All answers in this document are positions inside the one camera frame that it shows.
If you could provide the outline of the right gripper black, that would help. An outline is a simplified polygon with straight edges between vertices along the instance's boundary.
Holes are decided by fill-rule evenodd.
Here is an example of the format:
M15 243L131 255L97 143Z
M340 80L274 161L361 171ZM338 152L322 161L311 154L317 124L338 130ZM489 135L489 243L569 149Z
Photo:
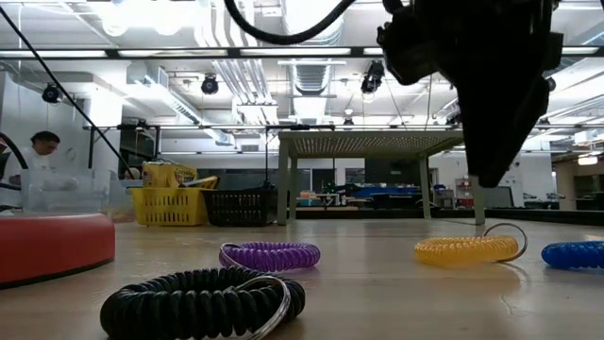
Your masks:
M382 5L392 15L377 29L387 70L402 85L436 72L457 85L468 173L480 186L496 187L546 112L549 85L540 77L562 57L563 34L551 30L559 3L386 0ZM503 69L515 52L526 61L508 75L517 81L539 78L519 109L517 91L465 82Z

